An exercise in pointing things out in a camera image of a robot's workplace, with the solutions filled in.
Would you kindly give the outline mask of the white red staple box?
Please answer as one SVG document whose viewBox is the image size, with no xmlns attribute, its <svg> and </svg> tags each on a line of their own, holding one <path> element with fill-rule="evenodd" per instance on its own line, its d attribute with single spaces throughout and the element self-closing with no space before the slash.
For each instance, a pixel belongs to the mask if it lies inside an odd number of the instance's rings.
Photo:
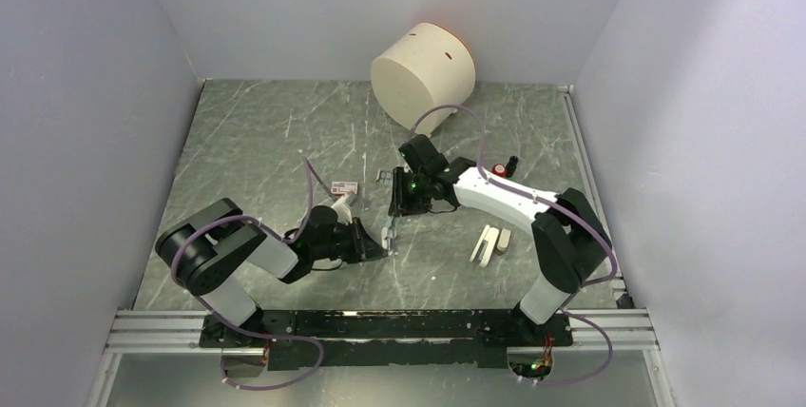
<svg viewBox="0 0 806 407">
<path fill-rule="evenodd" d="M 352 181 L 332 181 L 331 192 L 338 197 L 347 194 L 358 195 L 360 193 L 360 184 Z"/>
</svg>

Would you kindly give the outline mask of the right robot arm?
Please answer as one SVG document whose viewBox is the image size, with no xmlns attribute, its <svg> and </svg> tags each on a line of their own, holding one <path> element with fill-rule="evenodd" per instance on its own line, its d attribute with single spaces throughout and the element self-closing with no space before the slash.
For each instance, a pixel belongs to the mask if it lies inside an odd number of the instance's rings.
<svg viewBox="0 0 806 407">
<path fill-rule="evenodd" d="M 547 334 L 548 320 L 612 253 L 604 227 L 575 188 L 545 192 L 500 178 L 474 160 L 448 160 L 422 134 L 398 152 L 405 166 L 393 173 L 391 214 L 425 214 L 444 201 L 488 213 L 532 236 L 539 275 L 518 301 L 512 321 L 515 337 L 525 344 Z"/>
</svg>

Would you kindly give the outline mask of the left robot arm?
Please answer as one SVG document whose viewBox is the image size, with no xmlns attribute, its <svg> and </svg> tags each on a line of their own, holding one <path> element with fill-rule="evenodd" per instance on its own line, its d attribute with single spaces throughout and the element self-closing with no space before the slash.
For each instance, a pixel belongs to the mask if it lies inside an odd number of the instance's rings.
<svg viewBox="0 0 806 407">
<path fill-rule="evenodd" d="M 264 330 L 263 311 L 235 278 L 251 263 L 290 284 L 326 263 L 338 267 L 387 257 L 343 201 L 311 207 L 296 228 L 279 235 L 228 198 L 220 199 L 165 230 L 156 254 L 173 282 L 225 322 L 225 334 L 248 346 Z"/>
</svg>

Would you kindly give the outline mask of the staple tray with staples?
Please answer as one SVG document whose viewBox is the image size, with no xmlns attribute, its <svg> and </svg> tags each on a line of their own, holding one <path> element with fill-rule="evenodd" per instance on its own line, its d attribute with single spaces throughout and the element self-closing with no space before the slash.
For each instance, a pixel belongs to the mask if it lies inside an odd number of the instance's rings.
<svg viewBox="0 0 806 407">
<path fill-rule="evenodd" d="M 393 173 L 389 170 L 378 170 L 375 182 L 377 184 L 391 185 L 393 183 Z"/>
</svg>

